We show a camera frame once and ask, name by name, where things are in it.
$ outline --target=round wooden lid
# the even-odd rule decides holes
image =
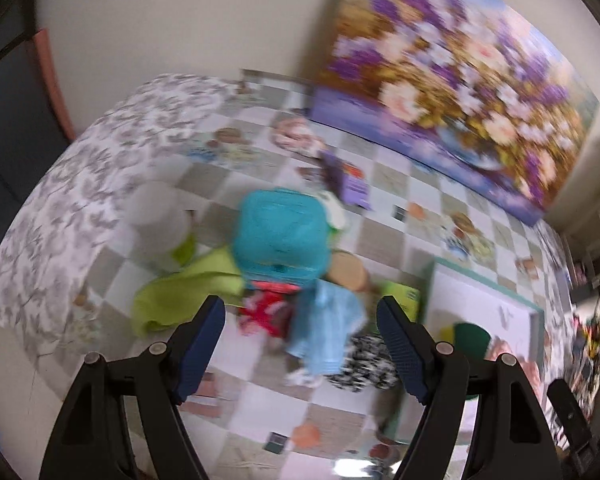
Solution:
[[[345,251],[333,251],[327,279],[336,285],[357,292],[366,288],[368,273],[362,264],[362,260],[355,254]]]

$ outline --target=light blue towel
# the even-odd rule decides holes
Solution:
[[[317,280],[296,300],[286,351],[304,362],[312,375],[337,374],[349,336],[366,319],[356,295],[334,283]]]

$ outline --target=turquoise plastic container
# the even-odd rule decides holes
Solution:
[[[248,281],[306,287],[327,271],[331,251],[324,207],[289,189],[259,190],[242,202],[235,263]]]

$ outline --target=floral bedspread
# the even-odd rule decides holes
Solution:
[[[150,161],[180,150],[235,88],[218,78],[158,76],[46,172],[0,245],[0,325],[15,329],[30,359],[62,341],[88,270]]]

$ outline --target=green cup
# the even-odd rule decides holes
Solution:
[[[454,345],[464,355],[473,359],[484,359],[491,342],[489,333],[473,323],[456,323],[454,325]],[[477,396],[466,396],[466,400]]]

